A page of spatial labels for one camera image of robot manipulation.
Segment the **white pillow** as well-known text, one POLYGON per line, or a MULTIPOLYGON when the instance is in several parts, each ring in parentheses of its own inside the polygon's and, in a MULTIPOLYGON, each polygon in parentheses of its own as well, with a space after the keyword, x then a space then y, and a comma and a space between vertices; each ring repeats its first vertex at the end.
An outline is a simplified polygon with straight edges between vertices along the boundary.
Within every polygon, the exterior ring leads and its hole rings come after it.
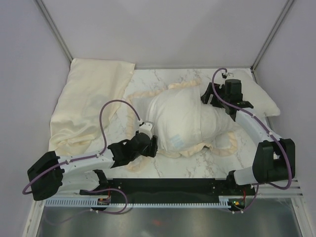
MULTIPOLYGON (((280 115, 280 109, 272 98, 253 80, 244 70, 234 70, 228 79, 239 79, 242 87, 243 99, 254 106, 255 114, 259 118, 280 115)), ((201 105, 200 129, 202 140, 213 140, 216 136, 233 131, 238 127, 231 117, 222 108, 210 104, 201 105)))

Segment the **white ruffled pillowcase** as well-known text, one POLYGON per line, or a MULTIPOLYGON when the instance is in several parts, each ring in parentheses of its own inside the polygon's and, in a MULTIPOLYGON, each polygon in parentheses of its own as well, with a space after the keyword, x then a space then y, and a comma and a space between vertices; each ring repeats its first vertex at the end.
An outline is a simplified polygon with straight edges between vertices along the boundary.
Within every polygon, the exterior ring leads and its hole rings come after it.
POLYGON ((156 91, 138 91, 128 95, 127 101, 135 109, 127 115, 127 137, 138 130, 138 119, 152 122, 158 153, 163 156, 188 158, 203 148, 222 157, 237 151, 237 124, 224 109, 201 102, 198 79, 156 91))

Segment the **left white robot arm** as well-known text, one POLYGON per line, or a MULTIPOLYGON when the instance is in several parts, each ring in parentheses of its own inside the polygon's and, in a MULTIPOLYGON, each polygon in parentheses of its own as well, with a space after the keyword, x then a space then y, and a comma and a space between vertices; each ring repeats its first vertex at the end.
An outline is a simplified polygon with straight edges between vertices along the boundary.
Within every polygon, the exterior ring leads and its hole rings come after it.
POLYGON ((112 143, 103 152, 89 156, 59 157, 54 151, 45 153, 27 171, 29 184, 22 191, 35 201, 48 199, 66 186, 66 179, 86 172, 128 165, 139 156, 156 156, 158 137, 136 132, 132 139, 112 143))

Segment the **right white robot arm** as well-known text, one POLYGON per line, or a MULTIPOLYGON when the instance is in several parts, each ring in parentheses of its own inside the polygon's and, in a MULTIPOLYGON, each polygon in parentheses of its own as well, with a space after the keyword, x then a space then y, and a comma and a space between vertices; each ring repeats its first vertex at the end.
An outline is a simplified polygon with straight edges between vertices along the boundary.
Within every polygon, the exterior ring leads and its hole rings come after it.
POLYGON ((228 79, 223 85, 210 82, 201 97, 202 103, 223 108, 257 146, 252 166, 232 171, 233 178, 225 183, 226 190, 237 195, 244 185, 250 184, 269 184, 287 190, 295 176, 295 144, 291 139, 281 138, 255 115, 253 105, 244 100, 241 87, 238 79, 228 79))

